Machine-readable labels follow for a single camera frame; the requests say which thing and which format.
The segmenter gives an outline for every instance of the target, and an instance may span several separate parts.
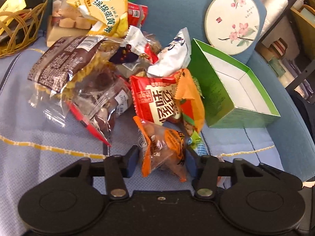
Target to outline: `yellow snack bag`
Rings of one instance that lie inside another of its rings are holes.
[[[128,31],[128,0],[67,0],[83,17],[97,23],[88,35],[124,37]]]

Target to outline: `pink flower illustration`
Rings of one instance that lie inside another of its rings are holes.
[[[246,0],[239,0],[238,4],[243,7],[244,5],[246,5]]]
[[[240,27],[240,29],[238,32],[242,35],[245,35],[248,31],[248,23],[245,23],[245,24],[240,23],[239,27]]]
[[[235,41],[237,40],[237,32],[231,32],[229,38],[232,40],[232,41]]]

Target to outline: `yellow trim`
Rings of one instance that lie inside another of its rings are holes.
[[[72,156],[76,156],[76,157],[88,157],[91,159],[105,159],[108,157],[108,156],[103,155],[103,154],[83,153],[83,152],[79,152],[79,151],[67,150],[67,149],[53,147],[53,146],[39,145],[39,144],[32,143],[32,142],[13,141],[13,140],[10,140],[10,139],[8,139],[4,136],[1,136],[1,135],[0,135],[0,140],[2,140],[3,142],[5,142],[8,145],[30,146],[30,147],[34,147],[38,150],[41,150],[41,151],[52,151],[54,153],[68,154],[68,155],[72,155]]]
[[[262,149],[259,149],[259,150],[256,150],[256,151],[238,152],[238,153],[232,153],[232,154],[221,154],[220,156],[222,156],[222,157],[231,157],[231,156],[241,155],[241,154],[254,154],[254,153],[259,153],[259,152],[262,152],[262,151],[265,151],[265,150],[268,150],[268,149],[271,149],[271,148],[274,148],[274,147],[275,147],[275,145],[269,146],[269,147],[266,147],[266,148],[262,148]]]
[[[28,48],[27,50],[36,51],[36,52],[39,52],[39,53],[42,53],[42,54],[45,53],[44,51],[42,51],[40,49]]]

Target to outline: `black mount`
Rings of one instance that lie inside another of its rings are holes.
[[[243,159],[219,162],[196,157],[194,196],[190,191],[134,191],[130,177],[139,157],[133,146],[126,156],[91,163],[83,158],[26,192],[18,211],[28,236],[35,235],[304,235],[302,182],[265,164]],[[92,187],[104,176],[107,195]],[[232,187],[217,187],[230,176]]]

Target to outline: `white snack wrapper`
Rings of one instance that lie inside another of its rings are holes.
[[[181,29],[174,40],[159,54],[159,60],[148,68],[148,76],[167,77],[190,63],[192,47],[187,28]]]

